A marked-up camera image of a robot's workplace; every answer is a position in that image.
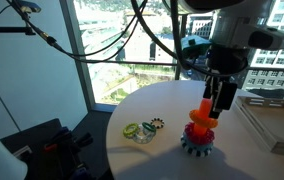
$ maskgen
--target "clear plastic tray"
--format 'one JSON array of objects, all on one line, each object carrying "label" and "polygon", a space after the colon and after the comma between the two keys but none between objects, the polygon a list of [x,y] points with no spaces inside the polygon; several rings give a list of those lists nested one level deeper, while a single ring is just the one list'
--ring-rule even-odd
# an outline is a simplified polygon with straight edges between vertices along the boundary
[{"label": "clear plastic tray", "polygon": [[236,106],[250,132],[271,152],[284,154],[284,100],[239,96]]}]

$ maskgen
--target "white wall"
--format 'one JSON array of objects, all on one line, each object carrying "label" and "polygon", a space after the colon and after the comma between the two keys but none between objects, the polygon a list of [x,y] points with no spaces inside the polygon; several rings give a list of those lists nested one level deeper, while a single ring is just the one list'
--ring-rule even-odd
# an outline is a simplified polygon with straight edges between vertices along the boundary
[{"label": "white wall", "polygon": [[[60,2],[32,2],[42,11],[31,21],[71,51]],[[0,10],[6,5],[0,1]],[[24,25],[12,8],[0,16],[0,26]],[[0,34],[0,96],[22,130],[53,118],[73,129],[87,114],[74,61],[38,36]],[[0,137],[17,132],[3,109],[0,104]]]}]

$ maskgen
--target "city view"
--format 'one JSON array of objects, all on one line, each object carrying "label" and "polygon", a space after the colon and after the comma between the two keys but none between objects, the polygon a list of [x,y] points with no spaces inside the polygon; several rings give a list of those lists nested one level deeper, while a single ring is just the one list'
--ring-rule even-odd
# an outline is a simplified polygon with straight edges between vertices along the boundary
[{"label": "city view", "polygon": [[[128,0],[74,0],[74,5],[85,53],[100,50],[119,38],[134,17],[131,2]],[[212,12],[189,15],[186,36],[197,35],[209,39],[213,15]],[[161,42],[174,51],[170,14],[162,0],[149,0],[143,11],[143,18]],[[87,57],[90,60],[105,60],[115,55],[109,61],[121,61],[88,64],[97,103],[118,104],[128,94],[141,87],[175,80],[176,60],[152,42],[139,24],[126,46],[119,51],[133,32],[134,24],[135,21],[119,41],[102,52]],[[275,1],[267,25],[284,31],[284,0]],[[205,57],[195,62],[204,65]],[[278,69],[284,69],[284,50],[252,50],[249,62],[250,67],[257,70],[233,76],[231,81],[236,82],[243,90],[264,97],[283,98],[284,71]],[[182,70],[180,79],[203,81],[204,75],[193,70]]]}]

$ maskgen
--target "orange toy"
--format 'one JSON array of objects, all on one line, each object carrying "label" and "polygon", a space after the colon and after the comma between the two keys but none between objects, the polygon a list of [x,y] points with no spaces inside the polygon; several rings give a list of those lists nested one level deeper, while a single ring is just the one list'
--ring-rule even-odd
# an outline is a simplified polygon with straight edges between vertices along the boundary
[{"label": "orange toy", "polygon": [[199,110],[190,111],[190,118],[195,123],[193,132],[198,136],[205,135],[208,128],[215,128],[218,125],[218,121],[213,118],[209,118],[209,113],[212,107],[211,99],[202,99]]}]

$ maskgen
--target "round white table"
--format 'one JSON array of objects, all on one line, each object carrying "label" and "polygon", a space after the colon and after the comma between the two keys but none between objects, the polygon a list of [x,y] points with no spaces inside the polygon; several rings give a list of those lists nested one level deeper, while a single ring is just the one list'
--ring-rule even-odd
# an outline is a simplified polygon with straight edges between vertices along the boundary
[{"label": "round white table", "polygon": [[[284,155],[263,149],[244,127],[235,110],[223,111],[214,128],[212,153],[204,158],[190,156],[180,137],[189,112],[202,100],[204,82],[170,81],[141,88],[115,109],[107,129],[107,155],[117,180],[168,179],[284,179]],[[236,96],[256,96],[238,90]],[[153,118],[165,121],[163,129],[148,144],[126,139],[123,128]]]}]

